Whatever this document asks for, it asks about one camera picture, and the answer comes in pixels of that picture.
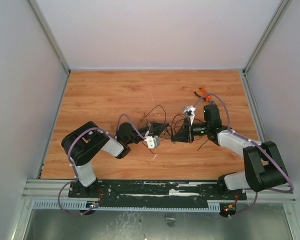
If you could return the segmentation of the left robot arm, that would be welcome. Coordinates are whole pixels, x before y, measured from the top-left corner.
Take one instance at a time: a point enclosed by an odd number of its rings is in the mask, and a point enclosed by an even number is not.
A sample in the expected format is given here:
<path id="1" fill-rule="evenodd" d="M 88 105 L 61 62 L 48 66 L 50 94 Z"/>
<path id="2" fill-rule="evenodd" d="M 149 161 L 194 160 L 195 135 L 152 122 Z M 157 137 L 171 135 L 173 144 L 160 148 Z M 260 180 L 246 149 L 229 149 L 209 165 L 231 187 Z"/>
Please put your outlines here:
<path id="1" fill-rule="evenodd" d="M 97 193 L 97 177 L 92 159 L 98 152 L 103 151 L 122 159 L 131 151 L 130 144 L 144 142 L 148 149 L 154 149 L 160 145 L 160 135 L 168 126 L 168 123 L 155 122 L 136 129 L 131 123 L 124 122 L 119 125 L 116 135 L 112 136 L 89 121 L 64 137 L 61 146 L 67 154 L 75 178 L 81 184 L 81 193 L 88 198 Z"/>

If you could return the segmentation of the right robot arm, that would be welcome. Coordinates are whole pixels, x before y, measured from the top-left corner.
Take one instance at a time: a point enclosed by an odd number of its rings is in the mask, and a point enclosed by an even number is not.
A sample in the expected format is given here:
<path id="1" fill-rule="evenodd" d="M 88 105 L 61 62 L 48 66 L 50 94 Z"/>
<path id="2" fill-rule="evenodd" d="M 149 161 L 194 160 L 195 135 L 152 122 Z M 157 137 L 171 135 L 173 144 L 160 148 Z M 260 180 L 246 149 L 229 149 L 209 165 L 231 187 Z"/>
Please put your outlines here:
<path id="1" fill-rule="evenodd" d="M 244 171 L 228 173 L 219 178 L 217 194 L 229 199 L 238 189 L 277 191 L 277 187 L 288 182 L 288 173 L 277 145 L 272 141 L 260 142 L 236 133 L 222 124 L 216 105 L 203 108 L 204 122 L 195 123 L 195 108 L 186 106 L 182 127 L 172 135 L 172 141 L 192 143 L 195 136 L 207 136 L 217 146 L 227 148 L 241 156 Z"/>

